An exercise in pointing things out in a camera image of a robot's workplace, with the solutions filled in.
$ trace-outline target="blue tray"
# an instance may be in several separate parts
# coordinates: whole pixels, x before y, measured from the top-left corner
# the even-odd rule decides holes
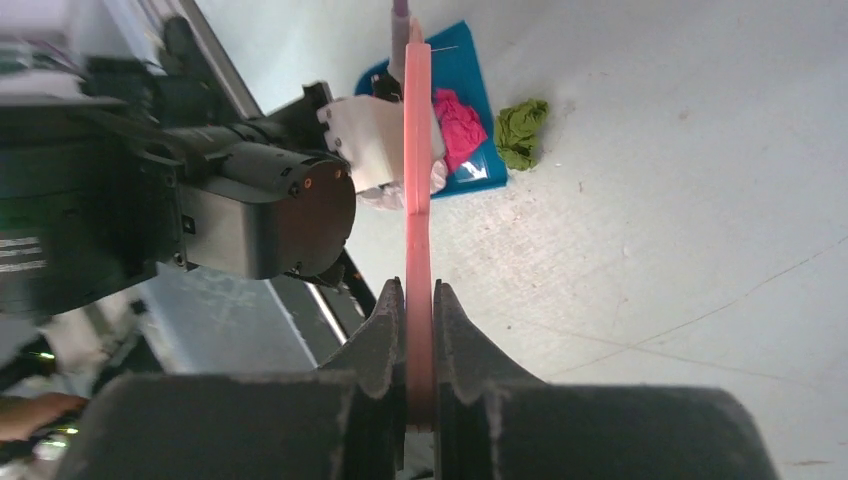
[[[465,22],[457,23],[431,37],[427,43],[438,50],[433,52],[433,88],[449,88],[459,96],[459,101],[470,105],[477,114],[489,138],[474,152],[471,158],[448,177],[444,190],[433,198],[471,193],[506,185],[506,166],[495,150],[494,122],[483,74],[477,62],[471,31]],[[356,95],[371,95],[371,77],[382,74],[389,66],[388,60],[369,69],[356,85]]]

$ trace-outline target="white tabletop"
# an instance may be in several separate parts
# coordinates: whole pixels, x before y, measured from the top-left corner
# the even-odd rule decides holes
[[[266,109],[350,94],[388,52],[387,0],[199,3]],[[848,3],[412,8],[469,22],[495,112],[552,105],[537,169],[432,205],[434,278],[470,318],[546,380],[726,388],[784,478],[848,477]],[[403,221],[357,212],[374,289]]]

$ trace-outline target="crumpled pink paper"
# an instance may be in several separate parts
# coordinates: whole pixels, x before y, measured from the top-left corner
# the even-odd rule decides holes
[[[433,110],[442,127],[445,140],[445,163],[448,173],[455,172],[477,150],[488,135],[473,108],[459,103],[456,92],[447,88],[436,90]]]

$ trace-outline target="human hand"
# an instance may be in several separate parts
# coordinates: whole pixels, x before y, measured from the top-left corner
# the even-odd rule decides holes
[[[87,400],[62,393],[21,399],[0,410],[0,442],[27,440],[36,430],[63,414],[81,409]]]

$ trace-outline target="green cloth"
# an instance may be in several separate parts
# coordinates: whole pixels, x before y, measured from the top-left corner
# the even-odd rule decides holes
[[[495,147],[507,167],[528,170],[539,163],[531,155],[539,145],[536,132],[547,118],[548,102],[534,98],[501,110],[495,122]]]

